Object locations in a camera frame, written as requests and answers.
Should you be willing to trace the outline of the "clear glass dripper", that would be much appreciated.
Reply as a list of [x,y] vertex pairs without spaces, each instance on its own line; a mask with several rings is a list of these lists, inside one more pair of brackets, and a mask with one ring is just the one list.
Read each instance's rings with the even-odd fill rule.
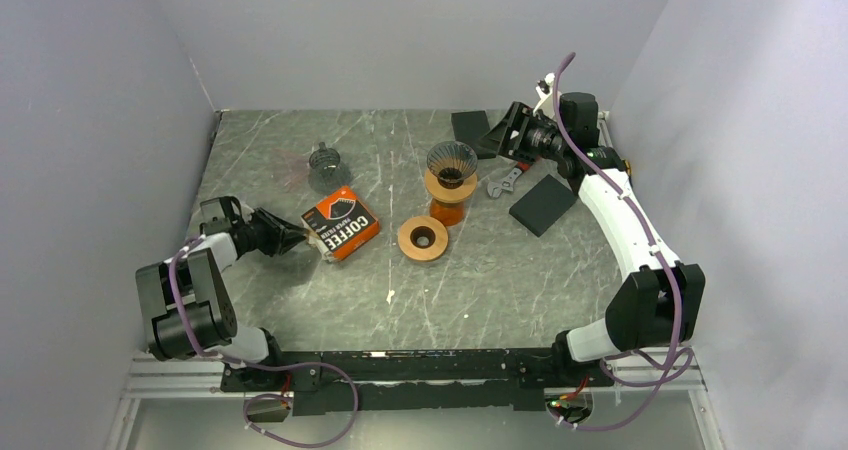
[[477,170],[475,150],[460,141],[444,141],[432,147],[427,154],[427,168],[444,188],[460,187]]

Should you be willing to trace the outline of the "orange coffee filter box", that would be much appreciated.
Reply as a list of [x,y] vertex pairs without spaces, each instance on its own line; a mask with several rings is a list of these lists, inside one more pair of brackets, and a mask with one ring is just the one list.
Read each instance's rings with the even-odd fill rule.
[[328,262],[346,259],[373,239],[380,222],[350,186],[341,186],[301,215],[308,243]]

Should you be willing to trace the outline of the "orange glass carafe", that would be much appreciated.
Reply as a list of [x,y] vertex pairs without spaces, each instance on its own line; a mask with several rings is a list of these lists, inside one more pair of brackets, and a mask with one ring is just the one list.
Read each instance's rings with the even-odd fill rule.
[[446,203],[432,199],[429,207],[430,216],[445,227],[459,224],[465,217],[465,202]]

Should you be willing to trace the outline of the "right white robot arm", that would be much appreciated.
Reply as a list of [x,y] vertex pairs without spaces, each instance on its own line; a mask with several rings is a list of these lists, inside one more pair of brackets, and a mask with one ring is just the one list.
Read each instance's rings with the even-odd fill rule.
[[513,102],[479,140],[515,162],[556,163],[616,258],[622,284],[603,316],[559,337],[565,349],[550,362],[553,376],[564,385],[585,377],[591,361],[658,345],[681,352],[693,336],[706,284],[700,266],[683,263],[646,216],[625,160],[599,142],[598,119],[591,94],[546,95],[536,106]]

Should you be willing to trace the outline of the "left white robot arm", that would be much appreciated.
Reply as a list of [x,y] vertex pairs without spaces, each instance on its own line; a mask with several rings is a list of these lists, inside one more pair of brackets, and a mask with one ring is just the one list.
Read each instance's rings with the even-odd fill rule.
[[261,207],[245,211],[234,196],[206,200],[200,210],[198,236],[135,273],[147,349],[159,361],[202,357],[248,366],[258,387],[275,389],[288,364],[268,331],[238,324],[223,273],[251,252],[283,255],[308,232]]

